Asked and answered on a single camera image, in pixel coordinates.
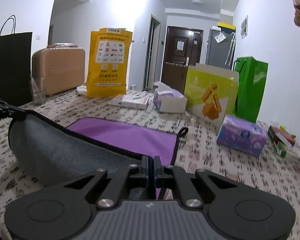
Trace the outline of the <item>purple and grey towel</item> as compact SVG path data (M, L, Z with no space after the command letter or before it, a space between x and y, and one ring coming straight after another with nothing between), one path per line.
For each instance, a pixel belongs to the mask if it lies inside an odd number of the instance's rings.
M35 112L14 118L8 129L9 147L18 164L43 186L69 181L98 168L109 173L140 164L144 155L175 163L179 141L189 129L167 133L125 122L85 117L68 127Z

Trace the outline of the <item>black paper bag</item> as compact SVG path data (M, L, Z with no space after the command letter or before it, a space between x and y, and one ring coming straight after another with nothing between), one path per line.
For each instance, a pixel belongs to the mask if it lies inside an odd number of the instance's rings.
M32 101L30 91L32 33L16 33L16 17L10 35L0 34L0 98L10 105Z

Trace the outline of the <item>tan suitcase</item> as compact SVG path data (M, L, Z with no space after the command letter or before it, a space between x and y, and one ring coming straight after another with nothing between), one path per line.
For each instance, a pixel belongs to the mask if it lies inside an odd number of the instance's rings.
M32 76L44 79L47 96L76 88L85 80L85 50L79 47L38 50L32 55Z

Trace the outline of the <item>calligraphy print tablecloth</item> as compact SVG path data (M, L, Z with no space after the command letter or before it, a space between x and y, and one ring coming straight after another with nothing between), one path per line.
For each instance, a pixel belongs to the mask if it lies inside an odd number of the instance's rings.
M187 127L189 132L180 142L176 165L187 172L205 168L286 199L296 212L291 237L300 239L300 164L278 156L270 141L259 157L253 157L217 145L217 129L190 113L161 114L153 104L144 111L114 107L107 99L89 99L76 91L52 96L41 106L26 104L25 109L37 111L62 126L83 117L95 117L170 133ZM10 122L8 118L0 121L0 233L4 232L6 206L15 198L41 188L36 178L18 166L9 148Z

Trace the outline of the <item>purple tissue pack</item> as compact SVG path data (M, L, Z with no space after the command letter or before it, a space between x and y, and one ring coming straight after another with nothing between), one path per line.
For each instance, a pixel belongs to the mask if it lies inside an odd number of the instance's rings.
M227 114L218 132L217 144L258 157L268 140L261 126Z

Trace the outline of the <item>red green flat box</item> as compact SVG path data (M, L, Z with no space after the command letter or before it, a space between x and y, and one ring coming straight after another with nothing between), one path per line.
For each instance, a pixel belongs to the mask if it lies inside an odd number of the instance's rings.
M281 158L300 161L300 150L292 135L275 126L269 126L268 135Z

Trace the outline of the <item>yellow paper bag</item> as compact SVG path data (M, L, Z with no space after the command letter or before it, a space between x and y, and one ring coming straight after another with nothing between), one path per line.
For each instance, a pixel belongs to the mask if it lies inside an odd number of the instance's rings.
M129 49L133 33L101 28L90 33L87 97L113 98L126 93Z

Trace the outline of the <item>white flat box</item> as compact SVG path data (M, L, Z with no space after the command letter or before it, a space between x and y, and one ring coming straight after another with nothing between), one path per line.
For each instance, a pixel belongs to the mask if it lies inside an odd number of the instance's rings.
M145 110L148 106L149 99L144 96L134 96L134 95L117 95L110 101L112 106L133 108Z

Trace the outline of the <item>open tissue box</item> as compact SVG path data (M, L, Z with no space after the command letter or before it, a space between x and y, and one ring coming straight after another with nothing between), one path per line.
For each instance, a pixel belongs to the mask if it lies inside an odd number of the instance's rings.
M153 103L160 113L183 114L186 110L187 98L176 89L156 81Z

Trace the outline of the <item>brown cardboard box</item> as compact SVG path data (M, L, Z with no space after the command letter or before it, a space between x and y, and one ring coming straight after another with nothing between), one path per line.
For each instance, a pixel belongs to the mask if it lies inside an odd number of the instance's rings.
M184 94L188 66L166 62L161 81Z

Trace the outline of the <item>grey refrigerator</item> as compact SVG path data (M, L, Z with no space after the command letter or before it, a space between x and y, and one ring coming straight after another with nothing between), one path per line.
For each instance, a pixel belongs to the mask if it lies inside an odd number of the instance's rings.
M231 69L235 42L234 29L213 26L209 31L205 64Z

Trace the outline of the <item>dark brown door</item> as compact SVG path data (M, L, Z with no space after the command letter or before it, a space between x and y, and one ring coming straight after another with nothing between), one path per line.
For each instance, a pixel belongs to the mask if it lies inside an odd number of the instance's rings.
M204 31L184 27L167 28L163 67L166 62L193 66L200 61Z

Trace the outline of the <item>yellow box on fridge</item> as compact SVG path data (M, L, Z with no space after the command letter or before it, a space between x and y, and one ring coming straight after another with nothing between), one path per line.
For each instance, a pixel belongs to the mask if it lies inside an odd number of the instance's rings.
M235 31L236 27L232 24L228 24L228 23L224 23L224 22L218 22L218 27L222 28L222 29L229 29L231 31Z

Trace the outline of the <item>ceiling lamp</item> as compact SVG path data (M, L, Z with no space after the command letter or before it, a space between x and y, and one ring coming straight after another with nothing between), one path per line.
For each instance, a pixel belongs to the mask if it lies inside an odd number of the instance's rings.
M202 1L200 1L200 0L192 0L192 3L194 5L202 5L203 4Z

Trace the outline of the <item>wall poster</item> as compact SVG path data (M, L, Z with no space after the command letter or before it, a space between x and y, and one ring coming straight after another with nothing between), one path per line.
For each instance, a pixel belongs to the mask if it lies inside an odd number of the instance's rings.
M248 35L248 15L241 23L241 38L245 38Z

